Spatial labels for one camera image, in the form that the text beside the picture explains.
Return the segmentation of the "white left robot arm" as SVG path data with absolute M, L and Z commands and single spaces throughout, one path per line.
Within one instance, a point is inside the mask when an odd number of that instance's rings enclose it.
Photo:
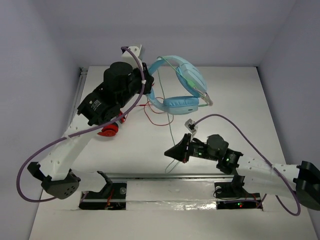
M 102 83 L 79 104 L 64 136 L 50 144 L 47 157 L 27 161 L 27 170 L 47 194 L 63 200 L 78 189 L 84 179 L 72 170 L 76 158 L 100 129 L 121 119 L 122 108 L 135 95 L 149 94 L 153 81 L 145 63 L 133 67 L 118 61 L 104 71 Z

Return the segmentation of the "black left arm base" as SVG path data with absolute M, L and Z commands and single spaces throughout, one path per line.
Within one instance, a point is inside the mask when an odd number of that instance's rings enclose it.
M 104 172 L 98 171 L 105 180 L 104 187 L 96 191 L 81 193 L 79 209 L 81 210 L 126 210 L 127 183 L 113 182 Z

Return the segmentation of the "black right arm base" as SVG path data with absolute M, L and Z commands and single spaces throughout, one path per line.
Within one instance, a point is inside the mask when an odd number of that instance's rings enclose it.
M 243 180 L 244 177 L 234 176 L 231 181 L 214 183 L 212 196 L 218 210 L 263 209 L 265 197 L 258 192 L 246 191 Z

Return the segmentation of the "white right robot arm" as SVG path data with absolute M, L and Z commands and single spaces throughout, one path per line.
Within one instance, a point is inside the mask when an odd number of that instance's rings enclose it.
M 230 149 L 228 142 L 218 134 L 202 142 L 186 133 L 164 155 L 182 163 L 187 163 L 191 157 L 216 161 L 218 170 L 233 177 L 230 182 L 216 183 L 214 194 L 221 200 L 236 200 L 251 194 L 295 196 L 302 206 L 320 209 L 320 171 L 310 162 L 268 164 L 264 159 L 247 157 Z

